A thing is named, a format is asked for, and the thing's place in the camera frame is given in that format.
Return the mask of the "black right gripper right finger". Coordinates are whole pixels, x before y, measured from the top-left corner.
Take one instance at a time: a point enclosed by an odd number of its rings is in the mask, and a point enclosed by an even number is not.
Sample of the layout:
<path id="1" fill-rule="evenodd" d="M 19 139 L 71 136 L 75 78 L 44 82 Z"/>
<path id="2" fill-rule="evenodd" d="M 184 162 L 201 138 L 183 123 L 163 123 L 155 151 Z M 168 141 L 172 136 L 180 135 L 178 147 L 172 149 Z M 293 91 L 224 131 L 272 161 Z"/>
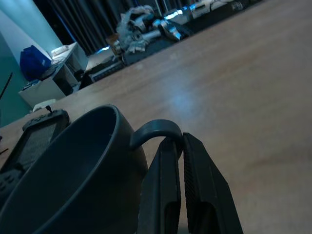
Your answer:
<path id="1" fill-rule="evenodd" d="M 183 134 L 184 184 L 191 234 L 243 233 L 229 185 L 203 143 Z"/>

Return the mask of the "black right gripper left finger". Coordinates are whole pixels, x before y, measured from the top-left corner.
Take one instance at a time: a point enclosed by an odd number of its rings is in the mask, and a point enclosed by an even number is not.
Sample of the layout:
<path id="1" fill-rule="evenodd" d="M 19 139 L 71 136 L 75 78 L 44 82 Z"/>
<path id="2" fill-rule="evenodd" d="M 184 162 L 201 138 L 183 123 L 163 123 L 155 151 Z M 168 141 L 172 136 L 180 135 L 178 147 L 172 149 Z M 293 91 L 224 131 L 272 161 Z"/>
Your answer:
<path id="1" fill-rule="evenodd" d="M 181 208 L 180 155 L 181 151 L 171 139 L 160 143 L 141 185 L 139 234 L 177 233 Z"/>

